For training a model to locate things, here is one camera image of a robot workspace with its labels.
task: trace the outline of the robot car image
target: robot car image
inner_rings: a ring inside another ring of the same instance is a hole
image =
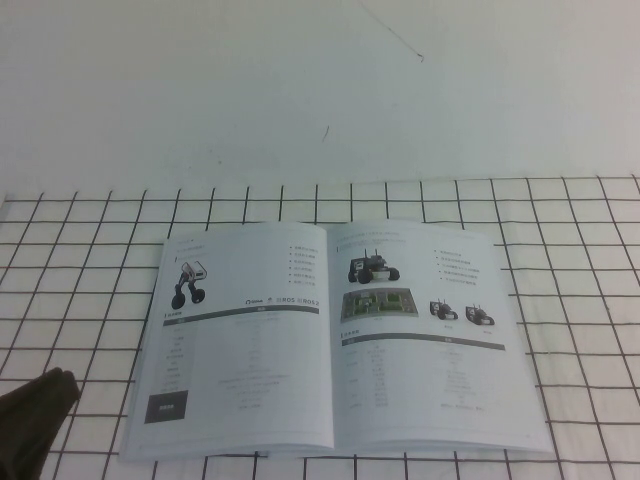
[[[451,307],[447,305],[447,301],[442,302],[438,299],[437,302],[429,303],[429,311],[431,315],[438,317],[440,320],[457,320],[458,314],[451,310]]]
[[[397,268],[387,266],[387,261],[376,254],[367,256],[367,250],[364,250],[364,257],[354,258],[349,266],[349,282],[369,283],[371,280],[391,280],[395,281],[400,278],[400,272]]]
[[[487,312],[480,308],[480,305],[477,307],[474,305],[473,307],[466,307],[465,313],[467,316],[467,320],[471,323],[475,323],[476,325],[495,325],[496,322],[493,321]]]
[[[176,294],[171,300],[171,307],[174,310],[178,310],[184,306],[185,295],[182,293],[182,286],[186,283],[191,292],[191,301],[193,303],[200,303],[204,300],[204,290],[196,288],[195,283],[198,280],[204,280],[207,278],[207,271],[204,269],[200,262],[193,262],[193,266],[189,262],[182,264],[182,273],[180,274],[180,280],[176,283]]]

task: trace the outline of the scratch mark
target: scratch mark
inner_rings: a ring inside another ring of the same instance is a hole
[[[365,12],[367,12],[367,14],[373,18],[377,23],[379,23],[380,25],[382,25],[384,28],[386,28],[387,30],[389,30],[391,32],[391,34],[396,37],[398,40],[400,40],[400,42],[407,47],[409,50],[411,50],[413,53],[415,53],[418,57],[420,57],[420,63],[424,62],[424,55],[422,55],[420,52],[418,52],[415,48],[413,48],[411,45],[409,45],[407,43],[407,41],[402,38],[400,35],[398,35],[396,32],[394,32],[391,27],[389,27],[386,23],[384,23],[382,20],[380,20],[380,18],[378,18],[378,16],[373,13],[371,10],[369,10],[369,8],[362,3],[362,0],[358,0],[358,3],[360,4],[360,6],[364,9]]]

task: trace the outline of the open booklet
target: open booklet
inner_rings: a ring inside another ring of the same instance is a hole
[[[121,454],[549,450],[493,249],[399,221],[169,240]]]

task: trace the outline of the dark fabric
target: dark fabric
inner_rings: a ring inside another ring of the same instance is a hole
[[[59,368],[0,397],[0,480],[37,480],[67,413],[80,398]]]

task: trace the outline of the circuit board image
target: circuit board image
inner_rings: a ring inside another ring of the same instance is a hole
[[[345,293],[340,322],[383,315],[418,316],[418,309],[408,288],[369,288]]]

